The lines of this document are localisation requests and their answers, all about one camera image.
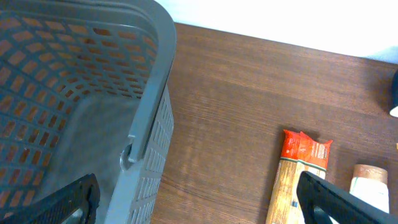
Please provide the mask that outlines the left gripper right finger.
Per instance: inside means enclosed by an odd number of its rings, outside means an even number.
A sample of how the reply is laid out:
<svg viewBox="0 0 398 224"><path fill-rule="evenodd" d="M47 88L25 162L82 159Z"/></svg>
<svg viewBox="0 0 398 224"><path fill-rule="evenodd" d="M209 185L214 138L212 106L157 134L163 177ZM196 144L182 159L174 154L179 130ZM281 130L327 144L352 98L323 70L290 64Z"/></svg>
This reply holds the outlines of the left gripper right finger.
<svg viewBox="0 0 398 224"><path fill-rule="evenodd" d="M390 215L315 174L303 171L297 186L297 197L306 224L371 223L396 224Z"/></svg>

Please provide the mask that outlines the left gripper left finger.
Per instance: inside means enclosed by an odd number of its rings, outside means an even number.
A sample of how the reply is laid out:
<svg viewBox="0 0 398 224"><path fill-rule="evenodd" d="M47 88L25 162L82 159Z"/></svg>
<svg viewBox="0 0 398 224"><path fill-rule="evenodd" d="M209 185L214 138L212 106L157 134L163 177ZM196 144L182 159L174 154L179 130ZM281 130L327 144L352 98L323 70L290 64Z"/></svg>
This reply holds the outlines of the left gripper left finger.
<svg viewBox="0 0 398 224"><path fill-rule="evenodd" d="M99 205L98 181L94 174L87 174L1 220L1 224L94 224Z"/></svg>

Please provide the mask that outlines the white tube brown cap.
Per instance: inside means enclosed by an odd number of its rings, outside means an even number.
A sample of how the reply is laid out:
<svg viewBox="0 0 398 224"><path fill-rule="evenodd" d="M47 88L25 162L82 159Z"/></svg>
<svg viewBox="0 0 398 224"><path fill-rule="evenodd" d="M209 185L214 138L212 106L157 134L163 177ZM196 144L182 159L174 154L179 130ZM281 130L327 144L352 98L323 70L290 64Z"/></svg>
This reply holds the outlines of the white tube brown cap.
<svg viewBox="0 0 398 224"><path fill-rule="evenodd" d="M349 193L375 208L389 213L387 170L365 164L354 166Z"/></svg>

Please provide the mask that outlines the orange pasta package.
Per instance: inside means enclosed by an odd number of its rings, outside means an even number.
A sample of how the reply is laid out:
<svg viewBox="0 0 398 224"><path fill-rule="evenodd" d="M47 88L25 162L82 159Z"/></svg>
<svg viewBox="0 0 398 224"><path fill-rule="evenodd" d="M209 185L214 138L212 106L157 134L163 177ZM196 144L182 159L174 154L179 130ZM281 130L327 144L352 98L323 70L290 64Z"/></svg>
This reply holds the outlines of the orange pasta package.
<svg viewBox="0 0 398 224"><path fill-rule="evenodd" d="M303 132L284 130L285 139L277 168L266 224L304 223L297 197L303 171L324 179L332 140L317 142Z"/></svg>

